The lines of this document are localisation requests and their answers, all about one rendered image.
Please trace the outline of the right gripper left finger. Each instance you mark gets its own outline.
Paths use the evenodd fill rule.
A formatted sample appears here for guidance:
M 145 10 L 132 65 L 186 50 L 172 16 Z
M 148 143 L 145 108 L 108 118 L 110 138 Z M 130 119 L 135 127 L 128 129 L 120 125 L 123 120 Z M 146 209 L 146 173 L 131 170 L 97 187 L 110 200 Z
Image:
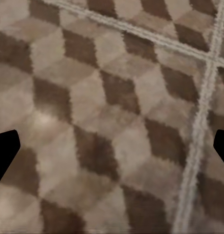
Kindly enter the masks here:
M 20 149 L 20 140 L 16 130 L 0 133 L 0 180 Z

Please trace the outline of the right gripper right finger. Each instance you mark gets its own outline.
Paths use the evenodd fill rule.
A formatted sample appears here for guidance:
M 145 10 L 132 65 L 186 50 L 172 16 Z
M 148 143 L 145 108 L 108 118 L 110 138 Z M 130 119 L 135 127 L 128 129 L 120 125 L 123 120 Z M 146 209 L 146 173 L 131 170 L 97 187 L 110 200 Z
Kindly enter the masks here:
M 213 147 L 224 162 L 224 130 L 217 130 Z

